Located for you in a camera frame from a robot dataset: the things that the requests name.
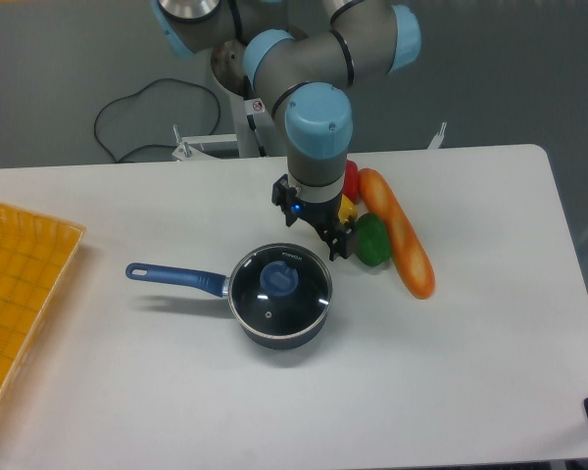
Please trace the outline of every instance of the plastic tray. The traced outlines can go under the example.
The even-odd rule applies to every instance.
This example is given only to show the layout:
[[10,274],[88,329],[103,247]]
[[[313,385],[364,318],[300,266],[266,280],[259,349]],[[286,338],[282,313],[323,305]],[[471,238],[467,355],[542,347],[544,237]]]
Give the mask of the plastic tray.
[[0,204],[0,399],[85,228]]

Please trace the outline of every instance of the pan handle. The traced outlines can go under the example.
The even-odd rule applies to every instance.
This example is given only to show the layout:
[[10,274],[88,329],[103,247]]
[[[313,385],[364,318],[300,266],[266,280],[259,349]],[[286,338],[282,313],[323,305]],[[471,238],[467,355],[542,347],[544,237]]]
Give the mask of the pan handle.
[[217,297],[226,297],[226,276],[214,272],[134,262],[126,267],[126,277],[137,281],[194,287]]

